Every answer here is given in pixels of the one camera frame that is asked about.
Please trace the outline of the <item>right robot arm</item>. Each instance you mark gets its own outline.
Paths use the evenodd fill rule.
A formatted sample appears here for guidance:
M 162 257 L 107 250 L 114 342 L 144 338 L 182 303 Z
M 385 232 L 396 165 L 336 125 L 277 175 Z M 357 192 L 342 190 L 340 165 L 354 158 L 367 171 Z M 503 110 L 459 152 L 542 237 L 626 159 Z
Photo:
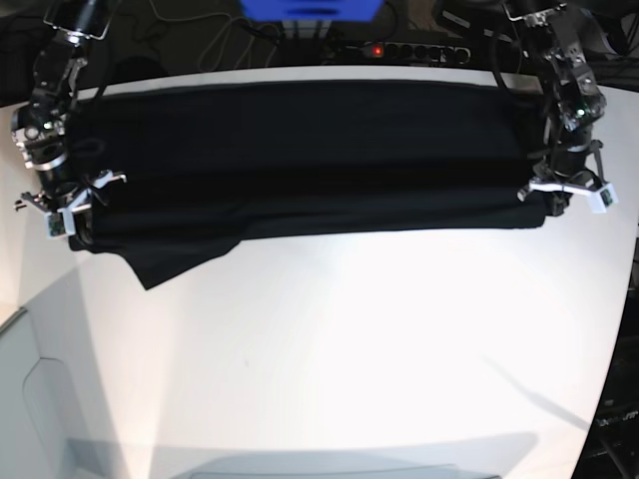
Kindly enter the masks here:
M 120 3 L 118 1 L 54 1 L 43 23 L 55 34 L 36 57 L 34 88 L 29 102 L 12 117 L 12 140 L 25 167 L 35 172 L 41 190 L 24 193 L 17 210 L 27 206 L 45 219 L 48 235 L 68 237 L 75 233 L 75 216 L 88 211 L 98 191 L 122 174 L 108 170 L 95 178 L 74 171 L 67 126 L 78 105 L 78 79 L 88 64 L 92 41 L 107 37 Z

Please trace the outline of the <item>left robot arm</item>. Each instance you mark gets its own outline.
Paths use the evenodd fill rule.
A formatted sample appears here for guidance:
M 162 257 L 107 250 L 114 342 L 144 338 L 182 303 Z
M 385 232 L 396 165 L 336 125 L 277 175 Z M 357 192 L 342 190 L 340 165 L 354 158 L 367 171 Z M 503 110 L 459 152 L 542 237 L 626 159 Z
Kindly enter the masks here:
M 605 214 L 618 197 L 604 176 L 603 144 L 593 126 L 607 106 L 587 63 L 575 28 L 560 1 L 504 1 L 505 16 L 520 50 L 535 68 L 544 97 L 543 146 L 527 154 L 532 178 L 518 192 L 525 201 L 541 193 L 550 213 L 563 214 L 574 196 L 587 200 L 594 214 Z

